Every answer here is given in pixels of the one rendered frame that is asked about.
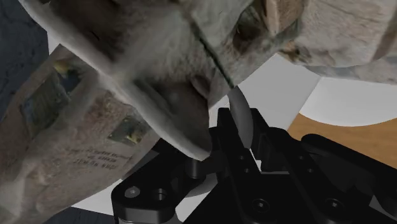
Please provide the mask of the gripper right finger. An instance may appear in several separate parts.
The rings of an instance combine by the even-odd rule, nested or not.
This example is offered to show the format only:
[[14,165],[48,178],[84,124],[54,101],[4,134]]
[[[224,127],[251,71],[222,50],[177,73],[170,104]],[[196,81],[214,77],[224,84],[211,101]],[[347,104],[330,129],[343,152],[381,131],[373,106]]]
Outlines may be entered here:
[[397,169],[319,134],[297,140],[251,114],[262,171],[288,172],[317,224],[397,224]]

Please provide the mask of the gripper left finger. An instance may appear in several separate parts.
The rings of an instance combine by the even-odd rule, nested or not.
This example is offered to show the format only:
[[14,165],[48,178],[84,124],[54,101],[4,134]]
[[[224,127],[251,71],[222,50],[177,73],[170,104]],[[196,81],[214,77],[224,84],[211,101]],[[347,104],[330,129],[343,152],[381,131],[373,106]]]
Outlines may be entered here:
[[208,182],[215,187],[181,224],[261,224],[258,133],[243,147],[227,108],[211,128],[211,156],[200,162],[173,150],[164,140],[160,154],[122,181],[111,193],[115,224],[175,224],[176,207]]

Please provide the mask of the grey beige stone figure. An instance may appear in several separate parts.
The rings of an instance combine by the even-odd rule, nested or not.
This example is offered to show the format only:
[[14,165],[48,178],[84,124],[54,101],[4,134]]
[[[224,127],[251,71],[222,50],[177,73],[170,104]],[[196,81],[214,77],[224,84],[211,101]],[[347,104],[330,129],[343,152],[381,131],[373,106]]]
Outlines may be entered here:
[[209,108],[275,54],[323,76],[397,84],[397,0],[18,0],[186,156]]

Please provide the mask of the white round plate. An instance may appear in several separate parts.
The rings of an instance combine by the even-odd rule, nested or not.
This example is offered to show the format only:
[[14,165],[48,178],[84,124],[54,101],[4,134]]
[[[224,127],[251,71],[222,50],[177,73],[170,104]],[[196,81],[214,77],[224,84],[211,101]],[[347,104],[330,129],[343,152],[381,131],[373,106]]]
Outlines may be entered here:
[[397,85],[321,78],[300,114],[341,127],[375,125],[397,118]]

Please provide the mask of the worn beige printed box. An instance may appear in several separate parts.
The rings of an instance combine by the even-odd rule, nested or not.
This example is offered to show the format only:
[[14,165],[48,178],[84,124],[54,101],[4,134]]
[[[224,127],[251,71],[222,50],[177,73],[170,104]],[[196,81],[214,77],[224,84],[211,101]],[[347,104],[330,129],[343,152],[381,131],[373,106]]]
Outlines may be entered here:
[[43,224],[112,185],[158,135],[58,46],[0,119],[0,224]]

